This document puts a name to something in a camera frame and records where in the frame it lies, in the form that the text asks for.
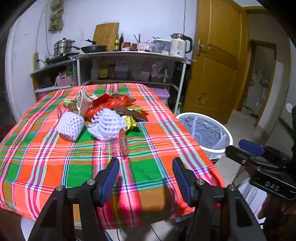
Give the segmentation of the right hand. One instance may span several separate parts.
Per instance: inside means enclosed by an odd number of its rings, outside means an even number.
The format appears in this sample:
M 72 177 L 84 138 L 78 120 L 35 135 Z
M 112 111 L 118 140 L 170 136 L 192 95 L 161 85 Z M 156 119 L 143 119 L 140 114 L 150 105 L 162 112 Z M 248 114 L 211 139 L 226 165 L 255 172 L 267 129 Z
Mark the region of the right hand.
M 262 204 L 262 209 L 258 214 L 258 219 L 266 218 L 273 211 L 279 210 L 285 215 L 295 215 L 295 201 L 287 201 L 267 194 L 265 201 Z

